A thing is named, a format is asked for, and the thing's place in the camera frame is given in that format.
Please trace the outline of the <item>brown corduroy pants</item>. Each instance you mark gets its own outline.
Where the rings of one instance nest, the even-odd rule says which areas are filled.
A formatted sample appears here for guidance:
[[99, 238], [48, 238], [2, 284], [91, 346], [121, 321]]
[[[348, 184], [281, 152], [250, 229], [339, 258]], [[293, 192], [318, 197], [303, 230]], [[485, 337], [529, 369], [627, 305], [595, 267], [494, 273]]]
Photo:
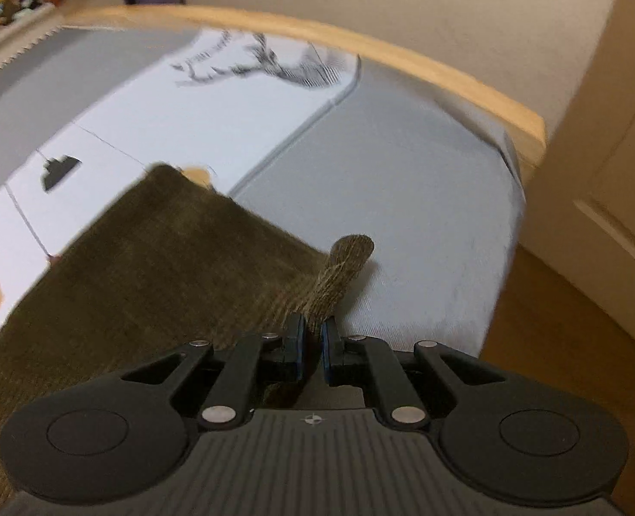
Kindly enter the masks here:
[[[316, 330], [373, 252], [363, 234], [327, 252], [159, 164], [48, 268], [0, 330], [0, 430], [33, 399], [195, 339], [219, 348]], [[0, 464], [0, 508], [12, 496]]]

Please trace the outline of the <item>grey bed sheet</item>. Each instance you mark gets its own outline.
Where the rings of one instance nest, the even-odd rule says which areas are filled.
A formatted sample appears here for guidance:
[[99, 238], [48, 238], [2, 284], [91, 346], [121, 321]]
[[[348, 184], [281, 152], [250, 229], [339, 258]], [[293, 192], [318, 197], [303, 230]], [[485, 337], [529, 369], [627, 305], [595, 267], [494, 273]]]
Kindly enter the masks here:
[[434, 87], [358, 58], [343, 100], [234, 190], [215, 189], [316, 248], [373, 240], [344, 331], [478, 354], [525, 207], [512, 143]]

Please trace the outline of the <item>white printed deer bed runner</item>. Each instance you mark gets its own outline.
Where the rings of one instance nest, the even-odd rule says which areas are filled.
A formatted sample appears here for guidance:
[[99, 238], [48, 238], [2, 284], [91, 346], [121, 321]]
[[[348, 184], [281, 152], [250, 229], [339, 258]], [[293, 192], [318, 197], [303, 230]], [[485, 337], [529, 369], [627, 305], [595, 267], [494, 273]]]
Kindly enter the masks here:
[[0, 68], [0, 329], [153, 164], [230, 192], [356, 86], [356, 55], [248, 31], [64, 28]]

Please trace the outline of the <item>cream door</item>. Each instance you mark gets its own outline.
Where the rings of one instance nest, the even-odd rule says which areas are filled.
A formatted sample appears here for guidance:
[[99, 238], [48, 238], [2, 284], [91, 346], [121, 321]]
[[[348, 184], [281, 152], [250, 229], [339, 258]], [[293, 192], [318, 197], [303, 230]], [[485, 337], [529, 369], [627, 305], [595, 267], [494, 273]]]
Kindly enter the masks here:
[[521, 243], [635, 341], [635, 0], [612, 6], [527, 188]]

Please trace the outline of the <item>wooden bed frame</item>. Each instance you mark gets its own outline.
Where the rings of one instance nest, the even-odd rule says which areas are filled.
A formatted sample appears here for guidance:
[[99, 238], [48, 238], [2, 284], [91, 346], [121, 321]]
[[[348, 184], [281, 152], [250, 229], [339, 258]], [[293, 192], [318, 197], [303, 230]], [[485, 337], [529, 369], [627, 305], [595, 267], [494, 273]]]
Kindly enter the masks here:
[[518, 155], [520, 174], [529, 181], [547, 150], [546, 123], [538, 113], [473, 76], [416, 51], [311, 20], [225, 7], [146, 5], [85, 8], [72, 11], [50, 6], [32, 19], [5, 28], [0, 34], [0, 70], [37, 42], [63, 28], [169, 29], [215, 27], [233, 31], [262, 31], [344, 50], [440, 87], [486, 111], [502, 123]]

